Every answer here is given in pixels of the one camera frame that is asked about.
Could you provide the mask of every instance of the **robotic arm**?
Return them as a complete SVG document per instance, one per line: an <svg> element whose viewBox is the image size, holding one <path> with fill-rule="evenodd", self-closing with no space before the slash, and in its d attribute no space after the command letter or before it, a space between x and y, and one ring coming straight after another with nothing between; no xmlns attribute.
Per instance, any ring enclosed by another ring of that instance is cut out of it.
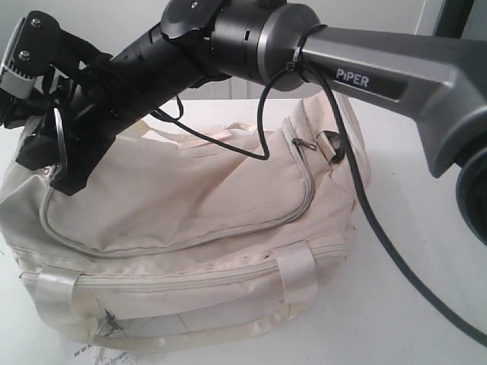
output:
<svg viewBox="0 0 487 365"><path fill-rule="evenodd" d="M53 101L62 109L69 164L51 185L72 195L115 137L153 105L230 77L268 84L300 57L334 90L414 119L431 174L463 168L460 210L487 243L487 43L329 27L310 33L319 24L311 8L286 0L172 0L159 24L112 57L33 11L2 63L0 122L15 128L42 116L17 158L36 170L59 164ZM54 78L54 68L68 77ZM33 87L39 76L42 93ZM275 88L304 81L317 83L290 73Z"/></svg>

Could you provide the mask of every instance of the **zipper track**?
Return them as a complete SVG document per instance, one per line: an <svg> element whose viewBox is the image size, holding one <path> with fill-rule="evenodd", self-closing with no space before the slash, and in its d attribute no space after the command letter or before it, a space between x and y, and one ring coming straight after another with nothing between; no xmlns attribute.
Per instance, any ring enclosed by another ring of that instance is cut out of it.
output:
<svg viewBox="0 0 487 365"><path fill-rule="evenodd" d="M260 232L262 230L268 230L275 227L280 227L281 225L290 223L298 219L311 205L314 197L314 181L310 171L310 168L307 164L307 161L304 157L304 152L302 147L299 144L293 143L293 140L297 138L296 131L291 126L290 122L286 119L283 123L282 131L285 136L285 140L288 142L289 150L291 155L293 156L298 168L301 171L302 176L304 177L304 197L301 205L295 209L290 214L285 215L279 219L265 222L261 224L253 224L247 227L234 227L232 229L227 230L219 230L218 232L210 233L209 235L205 236L204 239L195 238L190 241L186 241L184 243L178 243L176 245L172 245L168 248L153 248L153 249L131 249L130 252L106 252L101 253L94 249L87 249L84 247L82 243L75 242L70 240L59 233L57 233L49 224L47 219L47 211L49 209L49 203L53 197L54 189L48 188L46 190L46 194L43 197L43 200L40 204L40 223L43 229L47 232L49 236L51 236L54 240L62 243L63 245L78 251L82 252L86 255L99 257L103 259L127 259L131 257L143 255L157 255L161 253L173 252L181 249L187 249L189 247L198 246L204 243L208 243L215 240L220 240L224 238L229 238L233 236L238 236L241 234L249 234Z"/></svg>
<svg viewBox="0 0 487 365"><path fill-rule="evenodd" d="M345 245L324 246L311 250L315 259L346 256ZM279 270L277 260L262 264L238 268L229 271L212 272L208 274L190 275L186 277L145 277L145 278L118 278L118 277L91 277L81 275L76 282L77 287L86 287L95 290L120 291L147 291L147 290L184 290L211 287L217 285L235 284L248 281ZM27 287L35 287L38 275L32 273L22 274L22 283Z"/></svg>

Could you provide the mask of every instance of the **table surface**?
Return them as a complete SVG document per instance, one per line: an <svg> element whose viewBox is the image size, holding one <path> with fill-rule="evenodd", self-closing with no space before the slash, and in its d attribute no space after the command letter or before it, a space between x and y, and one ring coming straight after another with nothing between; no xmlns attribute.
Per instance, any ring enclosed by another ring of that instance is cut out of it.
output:
<svg viewBox="0 0 487 365"><path fill-rule="evenodd" d="M276 129L297 100L269 100L265 124ZM352 100L361 123L373 180L371 204L415 272L460 315L487 331L487 247L457 209L458 169L441 179L428 173L411 119ZM255 100L185 102L192 126L253 122ZM164 107L177 114L173 103ZM0 173L19 131L0 130ZM389 259L360 210L358 238L334 281L308 313L261 338L158 355L145 363L457 365L487 363L487 350L448 323L411 287ZM66 364L70 349L37 317L0 240L1 364Z"/></svg>

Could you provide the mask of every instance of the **white bag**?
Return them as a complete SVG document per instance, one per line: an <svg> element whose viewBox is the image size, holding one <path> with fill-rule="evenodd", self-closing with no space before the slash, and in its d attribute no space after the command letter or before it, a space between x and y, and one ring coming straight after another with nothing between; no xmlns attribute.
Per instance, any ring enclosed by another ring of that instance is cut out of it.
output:
<svg viewBox="0 0 487 365"><path fill-rule="evenodd" d="M358 122L337 97L367 185ZM140 122L72 197L49 187L52 169L13 163L0 224L40 317L74 341L124 351L249 338L295 317L355 236L349 165L325 133L336 130L324 94L268 132L267 162L190 135L143 138ZM248 125L212 135L261 150Z"/></svg>

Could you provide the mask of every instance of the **screw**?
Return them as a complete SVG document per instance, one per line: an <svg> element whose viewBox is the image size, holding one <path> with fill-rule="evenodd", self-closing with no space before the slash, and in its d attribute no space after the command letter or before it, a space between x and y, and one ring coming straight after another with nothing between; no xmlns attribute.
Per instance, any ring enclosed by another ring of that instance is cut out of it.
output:
<svg viewBox="0 0 487 365"><path fill-rule="evenodd" d="M32 19L32 21L30 21L30 25L33 26L34 28L40 28L41 22L39 19L35 17L34 19Z"/></svg>
<svg viewBox="0 0 487 365"><path fill-rule="evenodd" d="M21 61L29 61L30 60L30 53L28 51L21 51L18 54L18 58L21 59Z"/></svg>

